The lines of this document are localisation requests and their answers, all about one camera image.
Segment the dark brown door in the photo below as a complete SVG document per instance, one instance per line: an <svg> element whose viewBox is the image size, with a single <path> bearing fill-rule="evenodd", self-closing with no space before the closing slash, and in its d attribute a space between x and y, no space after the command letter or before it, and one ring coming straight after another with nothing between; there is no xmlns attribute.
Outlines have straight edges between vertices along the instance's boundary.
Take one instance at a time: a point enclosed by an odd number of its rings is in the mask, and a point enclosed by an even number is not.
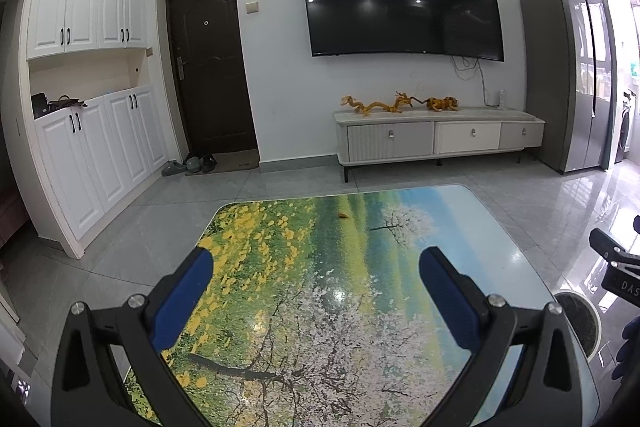
<svg viewBox="0 0 640 427"><path fill-rule="evenodd" d="M167 0L174 80L190 152L257 148L236 0Z"/></svg>

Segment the dragon figurine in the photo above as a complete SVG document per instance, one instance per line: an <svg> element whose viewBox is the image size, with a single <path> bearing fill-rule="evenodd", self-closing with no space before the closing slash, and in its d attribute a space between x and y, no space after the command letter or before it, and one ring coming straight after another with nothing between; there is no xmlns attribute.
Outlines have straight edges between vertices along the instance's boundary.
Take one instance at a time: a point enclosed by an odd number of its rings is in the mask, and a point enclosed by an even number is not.
<svg viewBox="0 0 640 427"><path fill-rule="evenodd" d="M427 100L418 100L414 96L411 97L411 100L415 100L420 105L426 104L427 109L431 109L433 111L440 112L444 110L458 110L458 100L453 98L452 96L448 96L447 98L427 98Z"/></svg>
<svg viewBox="0 0 640 427"><path fill-rule="evenodd" d="M411 99L406 95L405 92L397 92L396 91L396 101L394 105L386 105L383 102L371 102L369 105L364 105L362 102L358 102L354 100L352 96L344 96L340 100L340 105L351 105L351 107L355 107L355 112L361 112L363 116L369 116L371 113L371 109L374 107L381 107L383 110L388 112L402 112L400 107L403 105L409 105L413 107L411 103Z"/></svg>

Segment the wall switch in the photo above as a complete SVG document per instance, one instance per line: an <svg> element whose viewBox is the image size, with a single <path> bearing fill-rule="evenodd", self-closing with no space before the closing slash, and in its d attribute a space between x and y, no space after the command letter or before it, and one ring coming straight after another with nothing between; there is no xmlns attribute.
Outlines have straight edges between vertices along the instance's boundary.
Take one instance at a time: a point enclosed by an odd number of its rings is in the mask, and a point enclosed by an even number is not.
<svg viewBox="0 0 640 427"><path fill-rule="evenodd" d="M247 13L257 13L258 12L258 1L248 2L245 4Z"/></svg>

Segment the tile floor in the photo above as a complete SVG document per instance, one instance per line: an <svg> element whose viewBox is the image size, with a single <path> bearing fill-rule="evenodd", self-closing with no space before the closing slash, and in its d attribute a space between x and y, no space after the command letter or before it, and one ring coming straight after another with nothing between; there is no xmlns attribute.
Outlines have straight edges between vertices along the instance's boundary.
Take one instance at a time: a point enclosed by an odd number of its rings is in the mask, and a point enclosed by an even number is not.
<svg viewBox="0 0 640 427"><path fill-rule="evenodd" d="M596 304L604 333L590 365L603 404L610 400L616 390L610 372L622 345L620 331L639 312L599 288L604 262L589 248L588 234L601 227L640 254L632 229L633 218L640 214L640 168L625 161L610 172L561 176L531 158L517 164L514 155L506 154L453 158L441 167L433 162L367 166L351 174L348 184L338 166L162 178L96 238L80 261L44 246L30 227L20 230L0 255L20 327L38 357L31 403L36 419L49 425L47 397L69 306L82 300L91 307L110 307L133 293L147 293L178 266L220 206L439 184L471 188L550 290L574 289ZM122 350L117 358L125 371Z"/></svg>

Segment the blue gripper pad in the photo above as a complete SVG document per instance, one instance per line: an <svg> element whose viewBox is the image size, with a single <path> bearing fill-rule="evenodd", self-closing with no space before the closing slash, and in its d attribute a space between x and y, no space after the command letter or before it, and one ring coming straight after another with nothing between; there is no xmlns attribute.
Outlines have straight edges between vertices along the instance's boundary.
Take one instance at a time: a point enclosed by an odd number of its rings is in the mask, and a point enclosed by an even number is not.
<svg viewBox="0 0 640 427"><path fill-rule="evenodd" d="M157 352L172 347L178 340L180 332L189 320L200 296L206 290L213 275L213 256L208 250L198 248L195 257L182 277L178 274L182 267L169 276L178 278L174 287L152 317L153 328L150 334L151 344Z"/></svg>
<svg viewBox="0 0 640 427"><path fill-rule="evenodd" d="M420 255L419 269L422 283L456 344L476 352L481 346L479 318L458 285L429 249Z"/></svg>

